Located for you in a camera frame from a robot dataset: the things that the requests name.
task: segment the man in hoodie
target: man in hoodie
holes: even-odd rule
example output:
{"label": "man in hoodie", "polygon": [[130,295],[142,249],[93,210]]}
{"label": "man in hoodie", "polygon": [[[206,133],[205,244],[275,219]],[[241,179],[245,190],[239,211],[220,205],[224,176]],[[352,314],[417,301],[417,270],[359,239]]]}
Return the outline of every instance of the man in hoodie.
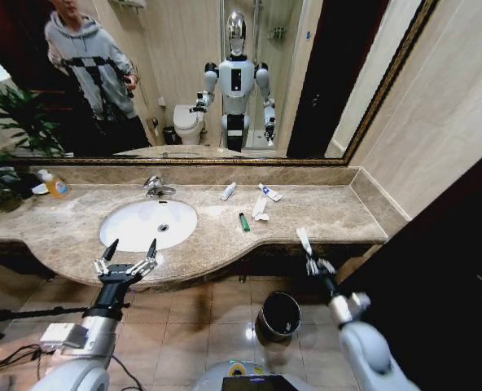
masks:
{"label": "man in hoodie", "polygon": [[76,78],[89,102],[103,138],[91,139],[95,155],[149,147],[134,111],[132,91],[138,83],[133,65],[111,35],[88,15],[77,0],[50,0],[55,6],[46,24],[50,62]]}

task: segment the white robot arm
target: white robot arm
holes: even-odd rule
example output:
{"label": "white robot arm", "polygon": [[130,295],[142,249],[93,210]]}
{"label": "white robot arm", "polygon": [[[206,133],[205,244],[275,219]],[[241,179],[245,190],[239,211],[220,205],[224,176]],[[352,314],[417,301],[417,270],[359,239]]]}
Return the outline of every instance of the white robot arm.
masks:
{"label": "white robot arm", "polygon": [[214,89],[216,88],[219,71],[215,63],[207,63],[205,65],[205,90],[198,92],[198,98],[195,101],[195,107],[191,112],[206,112],[208,106],[214,101]]}
{"label": "white robot arm", "polygon": [[128,288],[141,281],[156,266],[156,239],[145,259],[136,263],[112,264],[118,239],[94,261],[103,286],[91,306],[82,316],[81,325],[53,323],[43,334],[41,345],[54,349],[53,360],[58,363],[31,391],[105,391],[109,385],[107,367],[111,360],[116,327],[121,321]]}
{"label": "white robot arm", "polygon": [[257,66],[256,83],[261,91],[263,105],[265,107],[265,137],[268,140],[268,144],[272,145],[272,141],[275,137],[275,102],[270,98],[270,77],[268,74],[268,65],[265,63],[261,63],[261,65]]}
{"label": "white robot arm", "polygon": [[315,254],[304,228],[297,234],[306,251],[306,271],[318,277],[330,293],[329,308],[335,325],[340,330],[340,348],[353,369],[362,391],[419,391],[404,375],[389,351],[388,342],[368,323],[359,322],[361,314],[370,306],[365,293],[344,297],[338,292],[333,265]]}

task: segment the black trash bin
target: black trash bin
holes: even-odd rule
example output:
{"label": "black trash bin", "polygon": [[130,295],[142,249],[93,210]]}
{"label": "black trash bin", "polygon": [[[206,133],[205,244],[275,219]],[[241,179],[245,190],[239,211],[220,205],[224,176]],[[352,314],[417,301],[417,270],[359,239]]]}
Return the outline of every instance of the black trash bin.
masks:
{"label": "black trash bin", "polygon": [[182,139],[177,135],[173,126],[163,128],[163,137],[167,145],[178,145],[182,143]]}
{"label": "black trash bin", "polygon": [[300,326],[300,307],[285,292],[270,293],[265,300],[257,322],[263,335],[272,341],[286,340]]}

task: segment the bathroom sink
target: bathroom sink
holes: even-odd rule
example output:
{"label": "bathroom sink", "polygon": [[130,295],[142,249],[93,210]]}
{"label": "bathroom sink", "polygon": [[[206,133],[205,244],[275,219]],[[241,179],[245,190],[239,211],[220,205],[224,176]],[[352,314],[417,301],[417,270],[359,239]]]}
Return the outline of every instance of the bathroom sink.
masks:
{"label": "bathroom sink", "polygon": [[145,200],[112,212],[100,228],[107,247],[119,239],[118,251],[144,253],[154,238],[158,250],[180,244],[198,224],[195,210],[182,202]]}

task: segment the soap dispenser bottle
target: soap dispenser bottle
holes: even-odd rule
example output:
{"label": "soap dispenser bottle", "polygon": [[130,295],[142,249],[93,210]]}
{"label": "soap dispenser bottle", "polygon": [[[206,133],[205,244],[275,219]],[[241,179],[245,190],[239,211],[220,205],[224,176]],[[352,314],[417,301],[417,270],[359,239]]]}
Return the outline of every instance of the soap dispenser bottle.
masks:
{"label": "soap dispenser bottle", "polygon": [[49,190],[50,194],[56,199],[64,198],[69,193],[68,184],[46,169],[38,171],[38,175],[46,184],[47,190]]}

